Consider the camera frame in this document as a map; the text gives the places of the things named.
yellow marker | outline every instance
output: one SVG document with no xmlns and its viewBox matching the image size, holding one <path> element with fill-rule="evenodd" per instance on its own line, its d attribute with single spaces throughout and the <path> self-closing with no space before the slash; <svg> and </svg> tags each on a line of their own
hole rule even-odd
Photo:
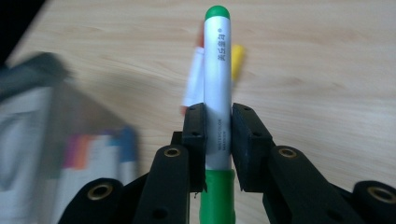
<svg viewBox="0 0 396 224">
<path fill-rule="evenodd" d="M 233 84 L 238 79 L 241 66 L 245 58 L 245 48 L 241 45 L 233 45 L 231 49 L 231 80 Z"/>
</svg>

wood grain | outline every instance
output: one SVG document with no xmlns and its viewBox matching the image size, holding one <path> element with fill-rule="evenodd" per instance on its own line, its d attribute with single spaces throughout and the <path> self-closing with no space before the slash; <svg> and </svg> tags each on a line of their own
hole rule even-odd
<svg viewBox="0 0 396 224">
<path fill-rule="evenodd" d="M 233 101 L 332 183 L 396 187 L 395 1 L 52 0 L 10 61 L 58 53 L 81 90 L 139 131 L 143 174 L 182 129 L 196 35 L 216 4 L 230 10 L 233 43 L 247 49 Z M 237 223 L 263 223 L 261 199 L 235 180 Z M 191 223 L 198 210 L 191 196 Z"/>
</svg>

colored marker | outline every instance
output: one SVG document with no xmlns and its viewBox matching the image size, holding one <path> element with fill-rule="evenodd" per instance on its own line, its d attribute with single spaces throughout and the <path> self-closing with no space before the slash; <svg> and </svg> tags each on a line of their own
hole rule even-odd
<svg viewBox="0 0 396 224">
<path fill-rule="evenodd" d="M 225 7 L 205 15 L 204 103 L 207 192 L 201 196 L 203 224 L 234 224 L 231 169 L 231 22 Z"/>
<path fill-rule="evenodd" d="M 198 43 L 204 44 L 204 32 L 200 33 L 202 36 Z M 196 47 L 194 57 L 192 59 L 189 79 L 187 81 L 186 93 L 183 98 L 181 107 L 181 114 L 186 114 L 188 106 L 202 103 L 204 101 L 204 48 Z M 233 45 L 231 49 L 231 82 L 233 86 L 239 77 L 241 66 L 245 58 L 245 48 L 241 45 Z"/>
<path fill-rule="evenodd" d="M 120 132 L 119 181 L 127 185 L 137 178 L 136 136 L 134 130 L 125 126 Z"/>
<path fill-rule="evenodd" d="M 67 201 L 70 189 L 68 183 L 70 183 L 70 179 L 72 179 L 71 175 L 73 172 L 74 161 L 78 149 L 78 139 L 78 135 L 72 135 L 67 142 L 67 148 L 65 150 L 64 156 L 64 164 L 61 171 L 60 179 L 58 181 L 58 189 L 56 200 L 54 203 L 51 223 L 57 223 L 59 221 L 62 213 L 64 212 L 64 209 L 70 202 Z"/>
<path fill-rule="evenodd" d="M 186 113 L 190 105 L 202 103 L 204 101 L 204 24 L 198 35 L 197 46 L 192 58 L 189 79 L 187 81 L 186 93 L 181 107 L 181 114 Z"/>
<path fill-rule="evenodd" d="M 233 45 L 231 49 L 231 81 L 233 86 L 241 72 L 242 63 L 245 58 L 245 48 L 242 45 Z"/>
</svg>

marker barrel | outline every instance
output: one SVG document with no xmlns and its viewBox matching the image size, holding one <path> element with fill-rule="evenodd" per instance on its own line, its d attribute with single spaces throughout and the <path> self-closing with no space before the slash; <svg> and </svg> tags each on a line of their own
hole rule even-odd
<svg viewBox="0 0 396 224">
<path fill-rule="evenodd" d="M 231 23 L 229 18 L 224 16 L 206 18 L 204 65 L 204 102 L 208 136 L 206 140 L 206 169 L 229 170 L 231 169 L 232 86 Z"/>
</svg>

green marker cap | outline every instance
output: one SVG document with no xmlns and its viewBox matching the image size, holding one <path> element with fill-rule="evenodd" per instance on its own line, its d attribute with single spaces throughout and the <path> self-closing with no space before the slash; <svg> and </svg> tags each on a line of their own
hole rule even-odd
<svg viewBox="0 0 396 224">
<path fill-rule="evenodd" d="M 233 170 L 206 170 L 207 192 L 201 194 L 201 224 L 234 224 Z"/>
<path fill-rule="evenodd" d="M 227 8 L 222 6 L 213 6 L 210 8 L 205 15 L 205 20 L 215 17 L 215 16 L 222 16 L 225 18 L 230 19 L 230 12 L 228 12 Z"/>
</svg>

